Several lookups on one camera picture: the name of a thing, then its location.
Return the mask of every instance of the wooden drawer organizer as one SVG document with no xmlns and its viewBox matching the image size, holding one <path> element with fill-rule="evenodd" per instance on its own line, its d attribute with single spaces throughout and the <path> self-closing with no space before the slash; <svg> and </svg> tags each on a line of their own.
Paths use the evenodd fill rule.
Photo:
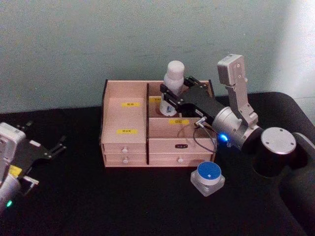
<svg viewBox="0 0 315 236">
<path fill-rule="evenodd" d="M 100 140 L 106 167 L 187 167 L 214 161 L 215 154 L 192 138 L 199 118 L 181 118 L 181 114 L 169 118 L 159 112 L 161 83 L 106 81 Z M 214 150 L 202 129 L 196 137 Z"/>
</svg>

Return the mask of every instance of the yellow label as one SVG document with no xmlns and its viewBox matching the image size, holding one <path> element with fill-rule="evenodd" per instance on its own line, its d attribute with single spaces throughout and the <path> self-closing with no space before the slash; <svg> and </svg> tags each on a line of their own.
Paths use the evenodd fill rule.
<svg viewBox="0 0 315 236">
<path fill-rule="evenodd" d="M 149 102 L 161 102 L 161 97 L 150 97 Z"/>
<path fill-rule="evenodd" d="M 189 119 L 170 119 L 169 124 L 189 124 Z"/>
<path fill-rule="evenodd" d="M 118 129 L 116 134 L 138 134 L 137 129 Z"/>
<path fill-rule="evenodd" d="M 21 173 L 22 169 L 17 167 L 17 166 L 12 166 L 10 165 L 9 173 L 12 174 L 15 178 L 19 176 Z"/>
<path fill-rule="evenodd" d="M 123 102 L 122 107 L 140 107 L 140 102 Z"/>
</svg>

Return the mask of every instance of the black cable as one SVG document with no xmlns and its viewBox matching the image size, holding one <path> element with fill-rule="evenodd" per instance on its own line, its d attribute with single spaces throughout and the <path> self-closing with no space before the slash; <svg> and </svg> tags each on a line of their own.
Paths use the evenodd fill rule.
<svg viewBox="0 0 315 236">
<path fill-rule="evenodd" d="M 200 147 L 202 147 L 203 149 L 206 149 L 207 151 L 216 153 L 216 152 L 217 152 L 216 145 L 215 145 L 215 143 L 213 142 L 210 133 L 209 133 L 205 128 L 202 128 L 202 129 L 203 129 L 204 131 L 206 131 L 206 133 L 209 135 L 209 138 L 210 138 L 210 140 L 211 140 L 211 142 L 212 142 L 213 147 L 215 148 L 215 150 L 213 151 L 213 150 L 211 150 L 211 149 L 209 149 L 209 148 L 203 146 L 202 144 L 200 144 L 200 143 L 196 140 L 195 134 L 196 134 L 196 130 L 199 129 L 199 128 L 200 128 L 200 127 L 195 128 L 195 130 L 193 131 L 193 134 L 192 134 L 192 138 L 193 138 L 193 140 L 195 141 L 195 143 L 198 144 L 198 145 L 199 145 Z"/>
</svg>

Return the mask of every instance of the black tabletop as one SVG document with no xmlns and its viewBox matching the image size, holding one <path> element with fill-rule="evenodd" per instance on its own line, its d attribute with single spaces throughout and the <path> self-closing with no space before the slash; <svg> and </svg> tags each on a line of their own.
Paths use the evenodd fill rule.
<svg viewBox="0 0 315 236">
<path fill-rule="evenodd" d="M 218 100 L 228 104 L 226 97 Z M 300 132 L 315 143 L 315 128 L 292 98 L 249 94 L 262 128 Z M 105 168 L 99 148 L 101 108 L 0 115 L 1 122 L 34 124 L 28 139 L 52 148 L 67 135 L 67 150 L 33 167 L 40 181 L 17 196 L 0 217 L 3 235 L 305 235 L 281 201 L 279 178 L 263 178 L 251 157 L 219 147 L 225 185 L 203 197 L 190 182 L 195 168 Z"/>
</svg>

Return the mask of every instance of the green led light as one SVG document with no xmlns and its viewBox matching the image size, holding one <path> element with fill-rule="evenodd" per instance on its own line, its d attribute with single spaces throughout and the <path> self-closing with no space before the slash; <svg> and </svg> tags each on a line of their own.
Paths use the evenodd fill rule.
<svg viewBox="0 0 315 236">
<path fill-rule="evenodd" d="M 12 205 L 12 201 L 11 200 L 9 200 L 7 203 L 6 203 L 6 207 L 9 207 L 9 206 L 11 206 Z"/>
</svg>

